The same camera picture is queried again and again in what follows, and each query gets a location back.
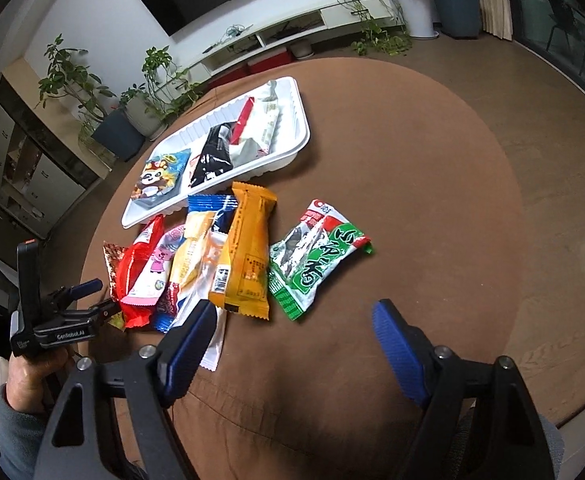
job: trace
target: person's arm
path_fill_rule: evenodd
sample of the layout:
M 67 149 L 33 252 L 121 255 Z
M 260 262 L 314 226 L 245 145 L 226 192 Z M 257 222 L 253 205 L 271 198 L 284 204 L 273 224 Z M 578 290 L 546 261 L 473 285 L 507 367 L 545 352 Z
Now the person's arm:
M 0 387 L 0 466 L 10 480 L 31 480 L 44 437 L 44 379 L 69 359 L 65 348 L 34 360 L 10 357 L 8 382 Z

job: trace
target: orange snack package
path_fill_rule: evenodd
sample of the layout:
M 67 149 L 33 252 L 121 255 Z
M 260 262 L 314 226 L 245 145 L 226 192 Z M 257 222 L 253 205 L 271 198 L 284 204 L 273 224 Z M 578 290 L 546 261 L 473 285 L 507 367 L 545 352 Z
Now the orange snack package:
M 268 217 L 277 197 L 264 187 L 232 184 L 239 201 L 208 299 L 246 316 L 268 319 Z

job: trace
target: dark blue planter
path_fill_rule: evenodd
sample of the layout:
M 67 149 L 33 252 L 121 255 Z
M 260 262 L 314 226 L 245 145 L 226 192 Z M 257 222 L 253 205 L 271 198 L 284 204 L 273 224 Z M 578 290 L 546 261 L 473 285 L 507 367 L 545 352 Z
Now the dark blue planter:
M 93 134 L 103 147 L 119 158 L 130 160 L 143 146 L 146 138 L 130 124 L 123 110 L 115 110 L 101 123 Z
M 453 38 L 477 38 L 481 30 L 479 0 L 434 0 L 442 32 Z

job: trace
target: gray fabric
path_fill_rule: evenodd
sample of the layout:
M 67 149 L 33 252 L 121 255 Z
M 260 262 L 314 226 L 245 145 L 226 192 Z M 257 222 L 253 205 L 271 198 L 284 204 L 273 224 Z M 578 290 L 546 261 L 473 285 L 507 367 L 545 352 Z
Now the gray fabric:
M 6 385 L 0 387 L 0 466 L 10 480 L 31 480 L 46 420 L 13 410 L 6 401 Z
M 475 408 L 468 410 L 466 415 L 461 417 L 457 425 L 457 432 L 453 437 L 451 448 L 446 457 L 446 480 L 454 480 L 459 474 L 461 460 L 466 449 L 466 443 L 471 432 L 471 423 L 473 422 L 473 412 Z M 564 456 L 564 441 L 561 433 L 551 421 L 543 415 L 539 415 L 541 427 L 543 428 L 546 442 L 548 443 L 548 450 L 553 460 L 553 471 L 555 473 L 555 480 L 559 477 L 559 468 L 561 467 L 561 460 Z

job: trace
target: white plastic tray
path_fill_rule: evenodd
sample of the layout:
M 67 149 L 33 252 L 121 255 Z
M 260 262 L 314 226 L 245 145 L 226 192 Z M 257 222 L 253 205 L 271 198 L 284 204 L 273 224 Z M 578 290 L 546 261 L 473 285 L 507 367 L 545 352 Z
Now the white plastic tray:
M 234 180 L 246 181 L 254 176 L 266 173 L 266 171 L 279 170 L 290 164 L 311 138 L 311 131 L 301 103 L 297 81 L 290 76 L 281 77 L 276 81 L 275 90 L 280 113 L 268 155 L 234 168 L 228 173 L 221 174 L 192 188 L 189 187 L 189 179 L 187 177 L 182 178 L 178 184 L 179 193 L 153 208 L 144 208 L 132 200 L 128 200 L 128 205 L 122 217 L 122 226 L 127 229 L 135 224 L 147 223 L 159 213 L 167 215 L 188 207 L 189 195 L 202 192 L 214 193 L 228 187 Z M 246 99 L 253 93 L 254 90 L 246 92 L 208 112 L 192 123 L 186 124 L 170 137 L 162 140 L 152 150 L 151 156 L 180 152 L 186 148 L 192 149 L 191 157 L 199 155 L 210 128 L 220 123 L 236 121 Z

